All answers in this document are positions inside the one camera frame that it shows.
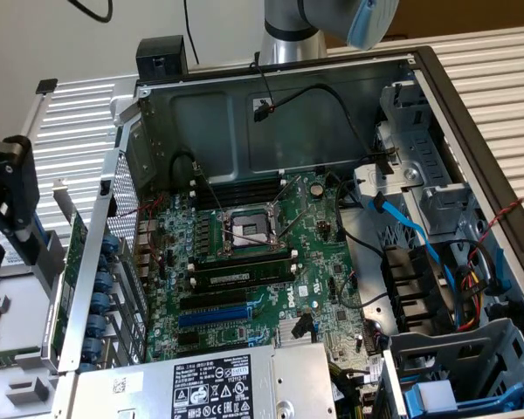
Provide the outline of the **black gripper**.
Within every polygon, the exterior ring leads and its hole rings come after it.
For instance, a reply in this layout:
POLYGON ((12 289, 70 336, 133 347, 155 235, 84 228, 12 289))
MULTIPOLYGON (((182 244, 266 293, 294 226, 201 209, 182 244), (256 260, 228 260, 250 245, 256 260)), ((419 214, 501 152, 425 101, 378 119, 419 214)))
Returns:
POLYGON ((33 220, 39 199, 31 141, 14 135, 0 141, 0 231, 22 232, 33 220))

